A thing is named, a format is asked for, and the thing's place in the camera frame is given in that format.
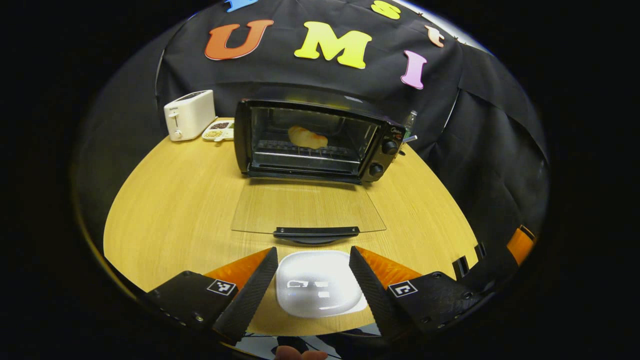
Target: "wooden table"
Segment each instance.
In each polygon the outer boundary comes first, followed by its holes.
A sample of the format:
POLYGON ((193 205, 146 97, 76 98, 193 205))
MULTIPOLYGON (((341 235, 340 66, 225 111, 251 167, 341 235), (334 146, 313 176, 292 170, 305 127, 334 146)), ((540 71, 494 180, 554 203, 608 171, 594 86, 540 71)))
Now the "wooden table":
MULTIPOLYGON (((181 271, 205 274, 276 246, 278 258, 301 250, 358 245, 421 274, 441 271, 455 279, 451 263, 477 263, 474 234, 444 185, 405 145, 385 175, 364 186, 386 230, 362 233, 322 247, 277 240, 272 234, 231 230, 248 181, 237 167, 234 144, 165 138, 140 162, 114 200, 104 230, 104 254, 118 271, 150 291, 181 271)), ((298 318, 278 305, 275 277, 248 327, 283 336, 320 335, 374 322, 367 307, 328 318, 298 318)))

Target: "bread roll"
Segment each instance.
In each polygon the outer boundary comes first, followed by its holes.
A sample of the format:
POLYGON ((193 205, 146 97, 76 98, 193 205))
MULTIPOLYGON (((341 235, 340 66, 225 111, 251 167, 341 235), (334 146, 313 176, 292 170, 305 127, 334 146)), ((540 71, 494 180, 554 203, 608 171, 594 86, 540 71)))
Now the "bread roll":
POLYGON ((296 146, 320 149, 328 144, 326 137, 313 133, 301 126, 292 126, 288 132, 289 139, 296 146))

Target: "oven door handle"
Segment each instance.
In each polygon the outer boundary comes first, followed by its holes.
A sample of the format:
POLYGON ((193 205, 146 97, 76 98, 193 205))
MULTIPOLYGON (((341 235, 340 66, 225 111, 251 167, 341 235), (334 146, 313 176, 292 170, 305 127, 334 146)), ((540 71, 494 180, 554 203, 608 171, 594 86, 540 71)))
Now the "oven door handle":
POLYGON ((273 236, 296 243, 320 245, 335 240, 358 236, 357 226, 345 227, 276 227, 273 236))

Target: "hand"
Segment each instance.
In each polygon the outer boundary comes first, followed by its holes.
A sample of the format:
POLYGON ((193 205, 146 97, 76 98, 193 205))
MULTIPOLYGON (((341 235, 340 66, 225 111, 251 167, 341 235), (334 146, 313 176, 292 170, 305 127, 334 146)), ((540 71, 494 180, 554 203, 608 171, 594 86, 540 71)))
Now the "hand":
POLYGON ((285 345, 276 349, 273 360, 325 360, 329 355, 324 351, 308 350, 300 354, 295 348, 285 345))

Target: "toaster oven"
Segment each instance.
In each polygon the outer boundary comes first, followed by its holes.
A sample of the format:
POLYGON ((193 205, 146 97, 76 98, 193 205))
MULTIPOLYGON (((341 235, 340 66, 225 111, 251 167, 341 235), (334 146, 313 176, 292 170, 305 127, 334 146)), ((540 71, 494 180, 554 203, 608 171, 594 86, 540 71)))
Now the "toaster oven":
POLYGON ((377 181, 405 129, 371 103, 318 88, 264 86, 236 108, 234 144, 249 177, 377 181))

